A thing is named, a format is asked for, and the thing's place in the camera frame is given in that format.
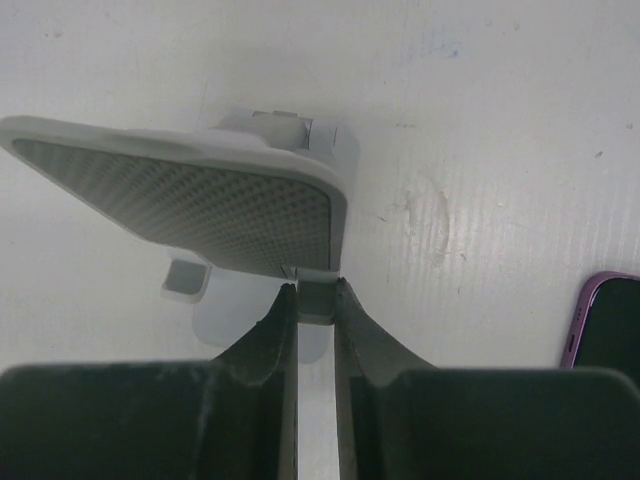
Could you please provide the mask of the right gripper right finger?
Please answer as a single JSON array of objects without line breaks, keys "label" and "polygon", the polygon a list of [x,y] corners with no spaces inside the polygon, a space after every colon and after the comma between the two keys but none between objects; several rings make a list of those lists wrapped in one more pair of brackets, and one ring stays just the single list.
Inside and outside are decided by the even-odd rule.
[{"label": "right gripper right finger", "polygon": [[639,392],[606,369],[444,369],[345,280],[334,317],[344,479],[635,479]]}]

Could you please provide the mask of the silver folding phone stand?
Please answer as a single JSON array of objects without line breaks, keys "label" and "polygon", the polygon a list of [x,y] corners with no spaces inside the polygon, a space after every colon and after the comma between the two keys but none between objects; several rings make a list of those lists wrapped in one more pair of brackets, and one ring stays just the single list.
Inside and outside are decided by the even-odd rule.
[{"label": "silver folding phone stand", "polygon": [[358,158],[333,121],[191,133],[1,122],[2,359],[222,351],[284,283],[334,283]]}]

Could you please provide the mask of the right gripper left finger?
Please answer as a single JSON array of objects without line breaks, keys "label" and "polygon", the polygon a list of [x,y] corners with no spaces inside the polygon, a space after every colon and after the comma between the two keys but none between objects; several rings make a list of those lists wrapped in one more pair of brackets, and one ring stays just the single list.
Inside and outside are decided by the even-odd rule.
[{"label": "right gripper left finger", "polygon": [[1,377],[5,479],[293,479],[296,290],[214,359],[23,365]]}]

